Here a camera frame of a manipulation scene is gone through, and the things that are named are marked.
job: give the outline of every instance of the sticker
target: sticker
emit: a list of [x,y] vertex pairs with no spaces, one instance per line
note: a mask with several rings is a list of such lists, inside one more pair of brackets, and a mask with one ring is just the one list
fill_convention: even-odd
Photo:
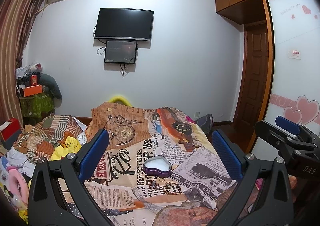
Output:
[[290,50],[288,57],[294,59],[301,59],[301,51],[298,51],[296,49]]

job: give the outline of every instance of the red box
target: red box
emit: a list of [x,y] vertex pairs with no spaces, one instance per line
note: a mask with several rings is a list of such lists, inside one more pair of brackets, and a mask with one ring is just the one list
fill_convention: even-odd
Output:
[[3,141],[6,141],[10,136],[12,136],[17,130],[20,129],[19,121],[15,118],[10,119],[11,123],[0,131]]
[[31,76],[31,85],[34,86],[34,85],[37,85],[38,84],[38,79],[37,79],[37,76],[34,74]]

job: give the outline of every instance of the backpack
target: backpack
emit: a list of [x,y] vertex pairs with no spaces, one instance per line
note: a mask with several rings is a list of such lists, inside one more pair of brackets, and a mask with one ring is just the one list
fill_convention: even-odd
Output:
[[213,116],[208,114],[195,120],[195,123],[203,130],[204,134],[208,135],[212,129]]

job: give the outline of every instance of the brown curtain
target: brown curtain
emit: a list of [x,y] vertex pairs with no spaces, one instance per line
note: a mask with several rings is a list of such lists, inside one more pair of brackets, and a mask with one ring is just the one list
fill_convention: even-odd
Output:
[[15,89],[15,69],[43,0],[4,0],[0,6],[0,124],[22,114]]

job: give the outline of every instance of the monitor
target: monitor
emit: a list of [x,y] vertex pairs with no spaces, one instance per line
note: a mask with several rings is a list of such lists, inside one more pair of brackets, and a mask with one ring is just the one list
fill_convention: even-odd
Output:
[[95,38],[151,40],[153,11],[101,8]]
[[104,62],[135,64],[137,48],[136,41],[107,40]]

